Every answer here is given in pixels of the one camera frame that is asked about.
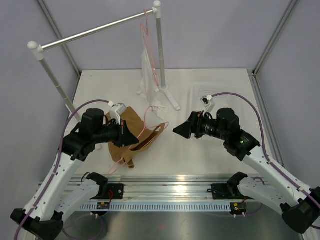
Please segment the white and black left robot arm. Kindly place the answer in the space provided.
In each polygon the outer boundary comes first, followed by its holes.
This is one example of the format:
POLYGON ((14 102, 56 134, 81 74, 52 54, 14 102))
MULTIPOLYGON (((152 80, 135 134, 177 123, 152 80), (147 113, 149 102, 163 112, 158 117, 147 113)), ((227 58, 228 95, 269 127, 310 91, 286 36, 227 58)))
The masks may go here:
POLYGON ((128 147, 139 143, 125 120, 104 122, 105 118, 103 110, 89 108, 81 122, 68 135, 62 135, 56 159, 40 188, 25 207, 14 209, 10 216, 19 230, 24 229, 41 240, 54 240, 80 206, 108 194, 108 179, 92 172, 76 190, 60 200, 70 179, 96 145, 112 143, 117 147, 128 147))

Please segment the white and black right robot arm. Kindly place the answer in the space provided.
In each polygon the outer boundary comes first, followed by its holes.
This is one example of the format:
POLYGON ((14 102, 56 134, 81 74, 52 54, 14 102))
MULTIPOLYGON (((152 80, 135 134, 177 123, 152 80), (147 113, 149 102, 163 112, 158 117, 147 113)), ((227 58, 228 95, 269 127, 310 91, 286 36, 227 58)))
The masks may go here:
POLYGON ((249 197, 274 210, 292 230, 304 234, 320 217, 320 189, 311 188, 268 156, 266 149, 240 127, 240 119, 231 108, 221 108, 216 118, 193 111, 186 122, 173 129, 185 139, 203 136, 223 141, 227 152, 258 172, 270 187, 254 183, 238 172, 228 180, 232 198, 249 197))

